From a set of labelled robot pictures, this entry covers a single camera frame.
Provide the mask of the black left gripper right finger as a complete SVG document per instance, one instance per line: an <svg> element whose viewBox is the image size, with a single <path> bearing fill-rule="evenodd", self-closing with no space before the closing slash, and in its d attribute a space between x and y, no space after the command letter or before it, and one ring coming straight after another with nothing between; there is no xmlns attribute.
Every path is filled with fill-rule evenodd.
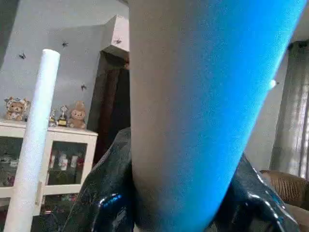
<svg viewBox="0 0 309 232"><path fill-rule="evenodd" d="M242 155L211 230L298 232L300 227L269 182Z"/></svg>

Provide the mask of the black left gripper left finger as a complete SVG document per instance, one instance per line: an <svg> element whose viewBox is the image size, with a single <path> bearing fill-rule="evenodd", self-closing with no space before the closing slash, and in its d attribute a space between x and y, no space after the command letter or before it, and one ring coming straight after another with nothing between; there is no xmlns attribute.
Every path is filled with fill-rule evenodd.
<svg viewBox="0 0 309 232"><path fill-rule="evenodd" d="M133 231L134 191L131 129L125 128L87 175L62 230Z"/></svg>

